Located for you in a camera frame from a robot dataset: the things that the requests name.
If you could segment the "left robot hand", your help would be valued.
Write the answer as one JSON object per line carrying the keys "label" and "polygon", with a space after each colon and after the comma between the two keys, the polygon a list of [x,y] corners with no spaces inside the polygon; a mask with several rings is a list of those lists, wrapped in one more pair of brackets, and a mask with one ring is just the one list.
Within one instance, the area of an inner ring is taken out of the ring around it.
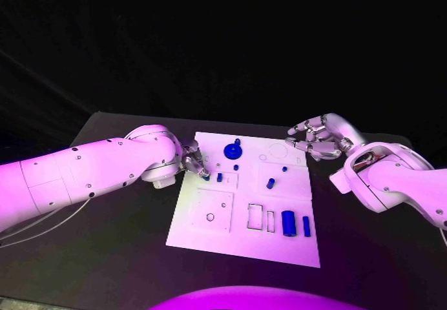
{"label": "left robot hand", "polygon": [[199,175],[200,178],[207,178],[210,173],[203,166],[199,142],[194,139],[183,139],[180,140],[180,146],[183,170]]}

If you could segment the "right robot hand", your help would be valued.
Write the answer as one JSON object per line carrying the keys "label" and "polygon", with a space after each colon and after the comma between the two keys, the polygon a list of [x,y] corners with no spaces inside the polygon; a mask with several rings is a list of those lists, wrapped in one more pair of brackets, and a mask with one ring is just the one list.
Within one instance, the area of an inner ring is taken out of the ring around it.
{"label": "right robot hand", "polygon": [[308,153],[314,161],[350,156],[367,142],[349,121],[334,113],[299,122],[288,129],[285,144]]}

